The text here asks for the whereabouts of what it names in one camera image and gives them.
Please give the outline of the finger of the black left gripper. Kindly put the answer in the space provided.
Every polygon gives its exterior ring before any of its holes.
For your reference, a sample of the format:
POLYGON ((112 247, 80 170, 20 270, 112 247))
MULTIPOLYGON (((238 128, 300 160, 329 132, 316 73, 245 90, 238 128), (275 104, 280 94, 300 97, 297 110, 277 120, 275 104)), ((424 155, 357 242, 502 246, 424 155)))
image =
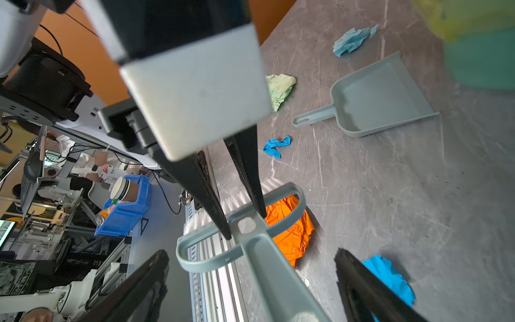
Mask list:
POLYGON ((263 219, 267 217, 258 168, 258 129, 256 125, 224 139, 240 180, 263 219))

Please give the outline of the grey-green hand brush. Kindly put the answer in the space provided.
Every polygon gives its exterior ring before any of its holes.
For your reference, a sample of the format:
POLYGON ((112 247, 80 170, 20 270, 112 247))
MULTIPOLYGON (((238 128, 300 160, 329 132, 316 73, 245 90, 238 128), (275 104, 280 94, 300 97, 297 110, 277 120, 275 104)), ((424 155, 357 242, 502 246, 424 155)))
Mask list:
POLYGON ((273 238, 291 228, 307 207, 303 190, 292 182, 264 195, 271 205, 290 195, 299 204, 273 226, 269 226, 251 203, 242 205, 226 216, 235 245, 230 250, 206 260, 191 261, 188 249, 219 232, 213 222, 182 236, 176 245, 176 257, 187 272, 205 273, 217 270, 244 257, 270 321, 328 321, 329 317, 291 267, 273 238))

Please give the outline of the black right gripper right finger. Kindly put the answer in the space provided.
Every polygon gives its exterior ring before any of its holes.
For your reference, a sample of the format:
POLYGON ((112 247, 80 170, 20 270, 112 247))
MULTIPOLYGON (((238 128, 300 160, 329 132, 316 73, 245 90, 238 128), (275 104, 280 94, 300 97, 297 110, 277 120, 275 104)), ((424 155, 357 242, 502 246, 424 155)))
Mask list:
POLYGON ((351 252, 335 255, 341 301, 348 321, 425 321, 368 270, 351 252))

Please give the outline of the grey-green dustpan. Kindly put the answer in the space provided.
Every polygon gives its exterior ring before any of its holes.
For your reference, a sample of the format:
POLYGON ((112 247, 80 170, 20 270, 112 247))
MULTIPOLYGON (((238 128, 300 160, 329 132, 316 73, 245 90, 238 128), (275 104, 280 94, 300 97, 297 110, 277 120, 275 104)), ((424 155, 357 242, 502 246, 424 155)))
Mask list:
POLYGON ((335 118, 347 136, 361 138, 439 114, 410 75, 400 52, 339 79, 330 95, 331 104, 296 116, 293 126, 335 118))

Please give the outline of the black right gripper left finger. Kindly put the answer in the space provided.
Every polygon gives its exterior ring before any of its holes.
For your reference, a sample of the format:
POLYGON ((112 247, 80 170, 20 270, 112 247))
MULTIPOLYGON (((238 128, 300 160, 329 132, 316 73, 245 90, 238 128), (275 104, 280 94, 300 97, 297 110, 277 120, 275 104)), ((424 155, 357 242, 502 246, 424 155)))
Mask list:
POLYGON ((158 250, 106 299, 79 321, 158 321, 167 294, 169 257, 158 250))

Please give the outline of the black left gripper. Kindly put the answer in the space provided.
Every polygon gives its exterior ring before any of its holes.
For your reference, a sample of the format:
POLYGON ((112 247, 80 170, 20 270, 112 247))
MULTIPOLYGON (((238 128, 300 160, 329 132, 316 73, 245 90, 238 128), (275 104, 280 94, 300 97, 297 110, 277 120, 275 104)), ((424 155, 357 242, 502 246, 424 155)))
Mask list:
POLYGON ((150 148, 152 159, 202 205, 222 236, 226 240, 231 239, 231 230, 221 203, 196 154, 179 161, 170 161, 133 99, 104 107, 99 111, 99 117, 107 135, 120 141, 125 150, 147 153, 150 148))

